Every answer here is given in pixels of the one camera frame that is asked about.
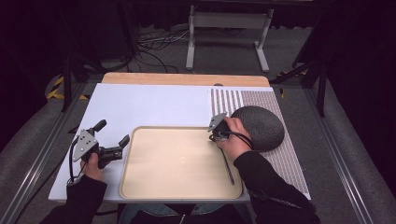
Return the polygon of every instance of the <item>textured ball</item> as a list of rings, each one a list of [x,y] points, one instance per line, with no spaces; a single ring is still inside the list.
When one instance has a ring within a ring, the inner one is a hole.
[[[250,134],[254,150],[270,151],[282,144],[285,129],[280,119],[271,111],[248,105],[235,110],[231,117],[241,119]]]

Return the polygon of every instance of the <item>tray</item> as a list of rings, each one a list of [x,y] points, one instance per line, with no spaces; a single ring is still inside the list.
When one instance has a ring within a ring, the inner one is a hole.
[[[120,195],[131,200],[236,199],[242,181],[206,128],[147,127],[134,129]]]

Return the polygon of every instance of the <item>dark sphere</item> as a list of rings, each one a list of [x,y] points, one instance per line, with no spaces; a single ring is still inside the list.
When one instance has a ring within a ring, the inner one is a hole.
[[[248,105],[233,112],[232,118],[240,118],[250,134],[253,149],[270,151],[280,146],[285,137],[282,121],[271,111]]]

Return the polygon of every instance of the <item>person's left hand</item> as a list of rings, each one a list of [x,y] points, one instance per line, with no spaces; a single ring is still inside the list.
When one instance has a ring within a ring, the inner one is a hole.
[[[83,169],[84,175],[86,175],[89,178],[99,180],[104,182],[105,179],[102,174],[102,170],[99,169],[98,167],[98,162],[99,162],[99,156],[97,153],[92,153],[90,158],[88,159],[88,163],[85,165]],[[81,160],[80,165],[83,167],[85,164],[85,161]]]

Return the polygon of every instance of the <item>sleeve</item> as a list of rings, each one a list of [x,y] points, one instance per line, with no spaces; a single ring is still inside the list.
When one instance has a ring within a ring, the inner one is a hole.
[[[314,206],[293,185],[280,177],[271,163],[260,153],[245,152],[233,163],[247,186],[266,196],[293,203],[300,208],[271,200],[260,200],[250,195],[257,223],[320,223]]]
[[[40,223],[92,223],[106,188],[106,183],[84,175],[76,185],[67,187],[66,204],[52,209]]]

